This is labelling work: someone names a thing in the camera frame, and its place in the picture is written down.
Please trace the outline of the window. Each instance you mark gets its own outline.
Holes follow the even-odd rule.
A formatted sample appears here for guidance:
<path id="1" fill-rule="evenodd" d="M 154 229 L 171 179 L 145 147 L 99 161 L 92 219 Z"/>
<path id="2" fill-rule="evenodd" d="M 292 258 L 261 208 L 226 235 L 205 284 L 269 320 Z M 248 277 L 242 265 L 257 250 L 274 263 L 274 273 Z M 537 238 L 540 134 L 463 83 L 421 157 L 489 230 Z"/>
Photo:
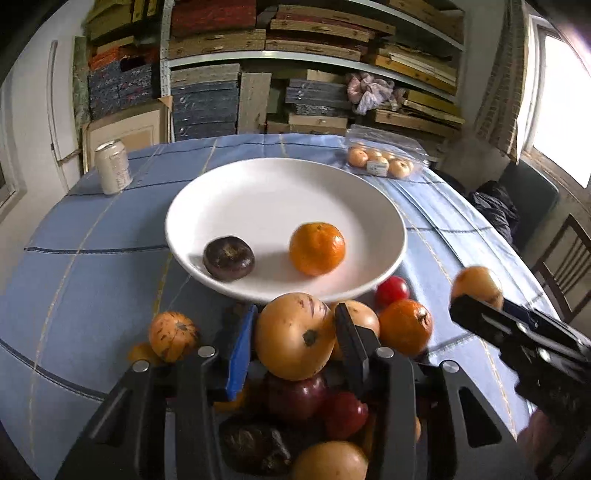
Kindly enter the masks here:
<path id="1" fill-rule="evenodd" d="M 521 152 L 574 195 L 590 198 L 590 72 L 537 13 L 527 15 Z"/>

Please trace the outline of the white oval plate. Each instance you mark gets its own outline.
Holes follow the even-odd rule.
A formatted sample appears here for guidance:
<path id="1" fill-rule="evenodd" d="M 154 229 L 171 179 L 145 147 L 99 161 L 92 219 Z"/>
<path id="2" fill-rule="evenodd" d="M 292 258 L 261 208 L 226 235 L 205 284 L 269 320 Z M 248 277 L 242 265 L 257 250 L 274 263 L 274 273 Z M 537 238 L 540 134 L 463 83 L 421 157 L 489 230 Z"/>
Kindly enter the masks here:
<path id="1" fill-rule="evenodd" d="M 288 258 L 298 226 L 327 222 L 346 241 L 346 257 L 327 275 L 308 277 Z M 225 296 L 264 304 L 289 292 L 327 303 L 359 297 L 390 277 L 407 250 L 406 225 L 375 185 L 334 166 L 257 158 L 219 166 L 187 184 L 168 208 L 164 230 L 173 256 L 195 280 Z M 204 267 L 209 242 L 235 236 L 252 249 L 252 273 L 235 281 Z"/>

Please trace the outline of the dark clothing pile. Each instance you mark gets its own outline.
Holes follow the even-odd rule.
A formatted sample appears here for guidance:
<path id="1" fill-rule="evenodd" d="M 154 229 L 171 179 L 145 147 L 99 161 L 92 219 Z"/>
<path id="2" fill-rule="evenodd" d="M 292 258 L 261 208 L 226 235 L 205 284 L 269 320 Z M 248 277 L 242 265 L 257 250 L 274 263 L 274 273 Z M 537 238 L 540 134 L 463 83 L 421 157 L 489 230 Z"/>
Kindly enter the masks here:
<path id="1" fill-rule="evenodd" d="M 503 185 L 498 181 L 487 181 L 470 192 L 468 200 L 510 245 L 514 245 L 520 216 Z"/>

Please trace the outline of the orange mandarin on plate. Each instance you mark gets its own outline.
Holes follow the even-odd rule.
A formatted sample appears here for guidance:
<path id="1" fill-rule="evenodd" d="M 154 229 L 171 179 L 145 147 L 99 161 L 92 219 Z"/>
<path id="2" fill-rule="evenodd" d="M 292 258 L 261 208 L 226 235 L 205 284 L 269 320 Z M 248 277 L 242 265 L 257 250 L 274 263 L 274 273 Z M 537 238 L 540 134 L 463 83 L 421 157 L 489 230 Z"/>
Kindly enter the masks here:
<path id="1" fill-rule="evenodd" d="M 288 255 L 298 272 L 318 277 L 332 272 L 344 261 L 346 241 L 332 224 L 304 223 L 291 235 Z"/>

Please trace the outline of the small striped orange fruit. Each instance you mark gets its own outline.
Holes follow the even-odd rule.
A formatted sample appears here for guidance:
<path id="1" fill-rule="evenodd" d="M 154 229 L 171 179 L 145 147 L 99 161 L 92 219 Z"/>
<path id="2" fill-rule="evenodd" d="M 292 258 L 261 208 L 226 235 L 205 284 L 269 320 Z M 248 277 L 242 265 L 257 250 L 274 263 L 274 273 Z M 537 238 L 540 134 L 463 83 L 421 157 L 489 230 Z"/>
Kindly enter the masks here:
<path id="1" fill-rule="evenodd" d="M 174 363 L 198 347 L 200 333 L 188 317 L 179 312 L 165 311 L 152 320 L 148 340 L 153 352 L 162 361 Z"/>

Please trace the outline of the cardboard picture frame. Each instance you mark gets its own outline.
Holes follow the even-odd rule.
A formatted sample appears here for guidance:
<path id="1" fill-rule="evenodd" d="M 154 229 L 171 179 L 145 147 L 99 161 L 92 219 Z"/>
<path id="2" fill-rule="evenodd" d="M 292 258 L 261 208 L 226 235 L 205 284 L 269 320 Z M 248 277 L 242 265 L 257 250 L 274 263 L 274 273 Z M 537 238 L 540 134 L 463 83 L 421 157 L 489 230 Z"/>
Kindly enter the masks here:
<path id="1" fill-rule="evenodd" d="M 129 107 L 86 124 L 82 129 L 82 169 L 94 167 L 95 150 L 102 144 L 120 140 L 127 152 L 171 142 L 171 96 Z"/>

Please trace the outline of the small yellow fruit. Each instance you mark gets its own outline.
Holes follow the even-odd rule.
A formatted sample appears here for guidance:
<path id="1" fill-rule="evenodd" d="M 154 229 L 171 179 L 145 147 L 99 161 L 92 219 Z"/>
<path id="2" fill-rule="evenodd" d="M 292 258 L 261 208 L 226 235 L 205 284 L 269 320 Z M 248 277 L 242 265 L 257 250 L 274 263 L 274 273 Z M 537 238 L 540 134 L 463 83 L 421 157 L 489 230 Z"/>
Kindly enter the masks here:
<path id="1" fill-rule="evenodd" d="M 450 301 L 468 295 L 496 309 L 504 304 L 503 289 L 491 270 L 484 266 L 470 266 L 459 272 L 452 284 Z"/>

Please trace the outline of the blue checked tablecloth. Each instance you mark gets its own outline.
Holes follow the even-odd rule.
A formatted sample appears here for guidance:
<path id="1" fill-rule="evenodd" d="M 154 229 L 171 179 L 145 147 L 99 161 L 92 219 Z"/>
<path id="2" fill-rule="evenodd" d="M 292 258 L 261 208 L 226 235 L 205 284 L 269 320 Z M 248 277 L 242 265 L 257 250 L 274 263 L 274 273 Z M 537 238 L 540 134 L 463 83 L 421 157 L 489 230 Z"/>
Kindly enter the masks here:
<path id="1" fill-rule="evenodd" d="M 134 179 L 105 196 L 85 175 L 45 217 L 1 298 L 1 421 L 29 470 L 53 478 L 82 428 L 128 366 L 162 310 L 191 318 L 211 335 L 228 306 L 173 259 L 164 218 L 173 197 L 204 172 L 250 158 L 346 163 L 335 135 L 232 135 L 149 147 L 131 154 Z M 495 272 L 507 299 L 547 314 L 554 307 L 516 251 L 440 176 L 376 179 L 408 232 L 398 273 L 431 311 L 432 363 L 457 361 L 508 428 L 530 411 L 497 352 L 454 324 L 452 282 L 465 266 Z"/>

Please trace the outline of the large yellow-orange persimmon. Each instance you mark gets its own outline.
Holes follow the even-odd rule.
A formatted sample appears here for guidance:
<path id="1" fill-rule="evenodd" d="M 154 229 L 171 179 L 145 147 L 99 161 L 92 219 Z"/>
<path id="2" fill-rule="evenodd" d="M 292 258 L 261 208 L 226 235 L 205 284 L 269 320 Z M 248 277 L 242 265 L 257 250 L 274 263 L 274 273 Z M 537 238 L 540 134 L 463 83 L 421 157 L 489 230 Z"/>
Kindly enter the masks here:
<path id="1" fill-rule="evenodd" d="M 274 376 L 290 381 L 318 374 L 331 358 L 336 338 L 332 310 L 301 292 L 267 304 L 253 333 L 260 363 Z"/>

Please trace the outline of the wooden chair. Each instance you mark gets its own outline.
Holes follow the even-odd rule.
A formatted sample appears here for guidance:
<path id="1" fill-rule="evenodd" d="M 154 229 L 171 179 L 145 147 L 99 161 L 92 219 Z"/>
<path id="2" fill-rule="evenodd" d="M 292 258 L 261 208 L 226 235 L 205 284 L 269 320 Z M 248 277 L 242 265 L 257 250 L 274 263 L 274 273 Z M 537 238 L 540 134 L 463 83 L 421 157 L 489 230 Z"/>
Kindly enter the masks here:
<path id="1" fill-rule="evenodd" d="M 535 262 L 533 273 L 541 278 L 565 323 L 590 302 L 590 235 L 572 214 Z"/>

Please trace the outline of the metal storage shelf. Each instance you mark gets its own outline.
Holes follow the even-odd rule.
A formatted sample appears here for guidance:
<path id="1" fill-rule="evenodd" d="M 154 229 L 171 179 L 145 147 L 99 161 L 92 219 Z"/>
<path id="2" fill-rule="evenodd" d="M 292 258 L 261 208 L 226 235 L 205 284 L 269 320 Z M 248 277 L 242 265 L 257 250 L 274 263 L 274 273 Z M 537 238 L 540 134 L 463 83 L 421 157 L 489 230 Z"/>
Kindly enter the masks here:
<path id="1" fill-rule="evenodd" d="M 171 96 L 172 140 L 362 122 L 448 138 L 463 125 L 464 19 L 450 1 L 96 1 L 76 117 Z M 353 113 L 346 77 L 361 72 L 406 88 L 401 109 Z"/>

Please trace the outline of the dark purple mangosteen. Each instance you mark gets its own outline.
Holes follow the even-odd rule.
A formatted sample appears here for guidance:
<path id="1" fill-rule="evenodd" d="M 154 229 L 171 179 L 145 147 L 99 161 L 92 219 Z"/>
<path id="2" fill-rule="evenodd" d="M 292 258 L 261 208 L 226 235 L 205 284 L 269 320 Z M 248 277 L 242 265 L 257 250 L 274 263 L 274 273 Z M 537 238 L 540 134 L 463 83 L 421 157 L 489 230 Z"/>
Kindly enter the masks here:
<path id="1" fill-rule="evenodd" d="M 252 249 L 235 236 L 216 238 L 204 248 L 204 266 L 221 281 L 235 281 L 249 275 L 256 265 Z"/>

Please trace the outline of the red cherry tomato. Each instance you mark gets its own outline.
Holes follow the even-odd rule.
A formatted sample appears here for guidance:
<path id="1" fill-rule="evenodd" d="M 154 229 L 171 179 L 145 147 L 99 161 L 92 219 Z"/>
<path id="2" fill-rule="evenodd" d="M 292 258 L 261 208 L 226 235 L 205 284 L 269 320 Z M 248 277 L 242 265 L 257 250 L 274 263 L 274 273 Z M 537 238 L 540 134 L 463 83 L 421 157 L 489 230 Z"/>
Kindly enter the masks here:
<path id="1" fill-rule="evenodd" d="M 389 305 L 410 298 L 410 289 L 406 280 L 399 276 L 391 276 L 381 283 L 375 295 L 376 304 L 380 308 L 386 308 Z"/>

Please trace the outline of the pink crumpled cloth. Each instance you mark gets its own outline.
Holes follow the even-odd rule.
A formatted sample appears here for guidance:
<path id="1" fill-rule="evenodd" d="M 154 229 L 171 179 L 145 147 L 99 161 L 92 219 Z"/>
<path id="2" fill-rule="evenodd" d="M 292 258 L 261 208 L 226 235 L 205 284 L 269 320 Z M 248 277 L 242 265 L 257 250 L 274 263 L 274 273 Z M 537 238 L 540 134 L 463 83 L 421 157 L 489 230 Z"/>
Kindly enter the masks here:
<path id="1" fill-rule="evenodd" d="M 346 77 L 346 94 L 353 113 L 365 116 L 372 110 L 398 111 L 408 90 L 394 86 L 393 80 L 374 76 L 368 72 L 349 74 Z"/>

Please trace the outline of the white drink can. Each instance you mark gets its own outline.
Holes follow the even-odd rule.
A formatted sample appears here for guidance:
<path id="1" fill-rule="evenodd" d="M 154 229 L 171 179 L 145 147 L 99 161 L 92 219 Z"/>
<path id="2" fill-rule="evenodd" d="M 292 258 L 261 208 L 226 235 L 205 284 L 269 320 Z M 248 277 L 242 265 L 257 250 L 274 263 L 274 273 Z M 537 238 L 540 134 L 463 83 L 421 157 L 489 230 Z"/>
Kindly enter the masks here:
<path id="1" fill-rule="evenodd" d="M 94 152 L 94 163 L 105 195 L 117 194 L 131 183 L 127 151 L 121 140 L 100 144 Z"/>

